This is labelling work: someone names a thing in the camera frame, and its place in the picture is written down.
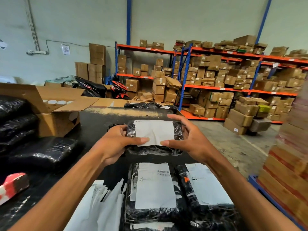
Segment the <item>concrete floor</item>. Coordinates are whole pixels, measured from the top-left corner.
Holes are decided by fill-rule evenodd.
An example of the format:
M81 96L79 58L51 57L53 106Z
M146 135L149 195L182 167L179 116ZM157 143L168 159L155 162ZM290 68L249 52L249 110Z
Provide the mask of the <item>concrete floor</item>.
M224 128L223 122L192 122L244 177L258 174L280 128L280 125L272 124L257 136L238 136Z

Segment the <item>black table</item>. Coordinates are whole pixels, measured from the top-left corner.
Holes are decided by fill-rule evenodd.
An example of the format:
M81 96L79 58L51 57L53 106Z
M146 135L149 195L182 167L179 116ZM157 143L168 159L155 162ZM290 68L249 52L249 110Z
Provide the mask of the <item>black table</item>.
M30 187L14 196L8 202L0 206L0 231L6 231L16 223L27 211L29 211L48 190L85 154L90 148L106 133L109 126L113 124L126 124L133 119L156 119L168 120L167 114L171 113L165 109L157 111L144 111L134 109L132 112L123 112L123 108L89 109L80 112L81 125L76 126L66 137L79 140L81 147L76 152L74 160L63 170L56 173L45 171L29 171ZM159 155L130 155L125 154L113 165L107 166L98 176L98 180L105 180L104 185L109 189L123 178L127 181L129 165L134 162L167 162L171 167L178 164L194 163L187 153L180 156L159 156ZM11 174L20 172L16 169L9 169L1 172Z

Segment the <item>hand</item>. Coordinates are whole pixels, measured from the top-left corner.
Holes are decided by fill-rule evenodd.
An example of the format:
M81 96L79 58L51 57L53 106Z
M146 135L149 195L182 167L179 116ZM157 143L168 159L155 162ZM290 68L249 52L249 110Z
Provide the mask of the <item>hand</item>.
M104 165L115 163L124 152L127 145L141 145L149 138L125 137L127 125L114 126L91 148L89 152L102 154Z
M200 163L206 163L206 160L212 152L210 150L215 147L202 134L199 128L185 117L176 114L168 114L167 116L171 119L181 121L184 140L164 140L160 144L187 151L193 159Z

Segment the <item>blue pallet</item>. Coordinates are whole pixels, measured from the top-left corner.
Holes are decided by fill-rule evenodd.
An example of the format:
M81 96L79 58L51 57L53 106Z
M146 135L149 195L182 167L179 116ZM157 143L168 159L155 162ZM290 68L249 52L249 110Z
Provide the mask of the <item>blue pallet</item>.
M286 210L280 206L275 199L271 197L258 183L257 183L257 176L256 175L249 175L248 176L248 182L252 184L253 187L255 187L268 201L270 201L279 211L281 211L286 217L288 217L300 230L306 231L300 224L294 220L292 216L290 216Z

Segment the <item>fingernail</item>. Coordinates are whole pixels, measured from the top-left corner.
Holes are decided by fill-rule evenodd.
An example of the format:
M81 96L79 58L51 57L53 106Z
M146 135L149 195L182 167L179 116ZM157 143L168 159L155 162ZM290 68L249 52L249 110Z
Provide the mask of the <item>fingernail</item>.
M140 138L141 143L146 143L150 140L150 138Z
M169 140L164 140L160 142L161 145L168 147L169 146Z

